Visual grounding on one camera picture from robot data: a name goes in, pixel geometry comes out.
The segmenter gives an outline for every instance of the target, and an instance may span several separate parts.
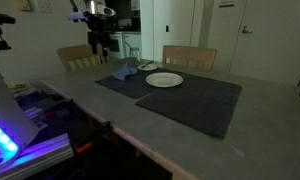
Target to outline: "gray table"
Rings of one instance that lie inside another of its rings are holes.
[[[218,140],[135,106],[137,100],[94,82],[120,66],[110,62],[43,82],[98,121],[111,121],[118,135],[172,172],[173,179],[300,180],[300,98],[294,87],[159,65],[242,85],[228,133]]]

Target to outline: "napkin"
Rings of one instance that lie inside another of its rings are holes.
[[[138,72],[137,68],[129,67],[129,64],[126,63],[118,71],[113,71],[112,76],[121,81],[125,81],[126,76],[135,75],[135,74],[137,74],[137,72]]]

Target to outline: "white plate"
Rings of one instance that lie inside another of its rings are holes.
[[[173,73],[154,73],[146,78],[148,84],[156,87],[173,87],[182,83],[183,78]]]
[[[156,70],[158,67],[154,64],[148,64],[146,65],[146,67],[142,68],[141,66],[143,66],[143,64],[141,64],[140,66],[138,66],[138,69],[140,71],[152,71],[152,70]]]

